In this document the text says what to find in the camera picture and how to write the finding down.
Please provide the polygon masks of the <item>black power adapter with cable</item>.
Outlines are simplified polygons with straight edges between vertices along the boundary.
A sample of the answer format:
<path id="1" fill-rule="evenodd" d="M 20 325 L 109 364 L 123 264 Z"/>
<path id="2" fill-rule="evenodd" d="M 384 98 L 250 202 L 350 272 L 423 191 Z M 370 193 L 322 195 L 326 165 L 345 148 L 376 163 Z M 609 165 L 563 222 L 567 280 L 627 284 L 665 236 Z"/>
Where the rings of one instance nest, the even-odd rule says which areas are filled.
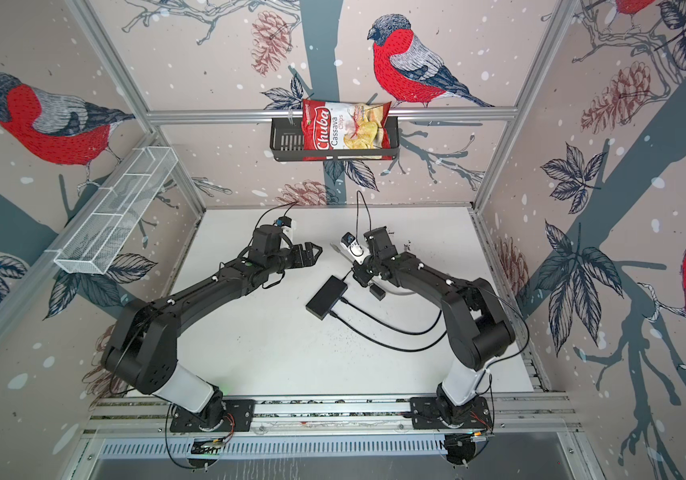
<path id="1" fill-rule="evenodd" d="M 366 270 L 351 270 L 353 280 L 369 292 L 379 301 L 382 301 L 386 296 L 386 291 L 373 281 L 373 275 Z"/>

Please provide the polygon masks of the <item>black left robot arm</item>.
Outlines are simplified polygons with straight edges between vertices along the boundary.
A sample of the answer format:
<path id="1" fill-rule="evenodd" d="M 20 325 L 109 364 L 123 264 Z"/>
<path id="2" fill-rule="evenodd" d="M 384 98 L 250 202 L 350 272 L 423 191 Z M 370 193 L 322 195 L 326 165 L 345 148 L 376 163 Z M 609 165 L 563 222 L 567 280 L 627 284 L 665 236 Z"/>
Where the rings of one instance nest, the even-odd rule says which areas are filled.
<path id="1" fill-rule="evenodd" d="M 317 263 L 323 248 L 293 243 L 288 220 L 255 228 L 236 258 L 193 286 L 151 302 L 128 303 L 103 352 L 102 367 L 128 387 L 169 402 L 195 429 L 214 431 L 228 422 L 234 430 L 221 389 L 180 364 L 178 338 L 227 303 L 271 288 L 271 275 Z"/>

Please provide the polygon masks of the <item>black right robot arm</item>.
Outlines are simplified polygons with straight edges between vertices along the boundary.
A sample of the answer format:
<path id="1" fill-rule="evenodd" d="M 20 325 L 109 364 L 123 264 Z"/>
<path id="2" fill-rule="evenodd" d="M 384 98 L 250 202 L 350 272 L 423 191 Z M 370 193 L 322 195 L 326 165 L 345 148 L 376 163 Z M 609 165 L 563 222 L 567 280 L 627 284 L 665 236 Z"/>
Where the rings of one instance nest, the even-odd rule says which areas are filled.
<path id="1" fill-rule="evenodd" d="M 365 286 L 374 277 L 409 290 L 441 311 L 454 361 L 431 397 L 411 399 L 417 430 L 492 430 L 492 408 L 480 392 L 484 373 L 515 342 L 515 332 L 490 283 L 443 273 L 410 252 L 399 253 L 384 227 L 364 234 L 369 255 L 354 267 Z"/>

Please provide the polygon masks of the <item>black network switch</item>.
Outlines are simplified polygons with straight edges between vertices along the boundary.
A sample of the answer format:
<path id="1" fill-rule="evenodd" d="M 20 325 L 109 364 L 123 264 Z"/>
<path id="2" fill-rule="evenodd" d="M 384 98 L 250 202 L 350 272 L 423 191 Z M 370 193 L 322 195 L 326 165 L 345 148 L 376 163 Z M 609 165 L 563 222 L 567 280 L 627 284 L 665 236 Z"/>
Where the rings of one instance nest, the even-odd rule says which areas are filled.
<path id="1" fill-rule="evenodd" d="M 307 302 L 305 308 L 317 319 L 323 320 L 331 313 L 332 308 L 345 294 L 347 289 L 348 285 L 344 280 L 330 276 Z"/>

